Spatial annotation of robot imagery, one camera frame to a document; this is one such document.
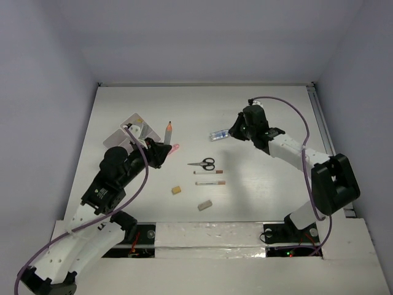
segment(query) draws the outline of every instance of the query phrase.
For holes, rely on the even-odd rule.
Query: wall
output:
[[[310,82],[362,0],[56,0],[101,82]]]
[[[12,294],[64,215],[96,82],[51,1],[0,1],[0,43],[0,286]]]
[[[393,291],[393,1],[365,1],[317,83],[336,148],[351,159],[355,202]]]

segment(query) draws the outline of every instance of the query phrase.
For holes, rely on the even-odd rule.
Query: orange pencil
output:
[[[172,137],[172,123],[170,121],[165,129],[164,144],[171,144],[171,137]]]

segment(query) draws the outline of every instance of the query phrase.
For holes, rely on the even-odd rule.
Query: black-handled scissors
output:
[[[216,166],[214,166],[214,163],[216,161],[213,158],[206,158],[203,159],[202,162],[199,163],[189,163],[188,165],[193,165],[193,166],[201,166],[203,169],[207,171],[214,170]]]

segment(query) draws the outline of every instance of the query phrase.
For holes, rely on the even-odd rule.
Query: yellow sponge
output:
[[[176,187],[172,188],[172,194],[174,194],[174,195],[180,193],[181,191],[182,191],[182,189],[180,188],[180,186],[176,186]]]

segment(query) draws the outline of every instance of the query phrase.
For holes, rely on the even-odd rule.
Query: clear bottle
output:
[[[229,137],[228,129],[210,133],[210,140],[211,141],[222,140],[227,137]]]

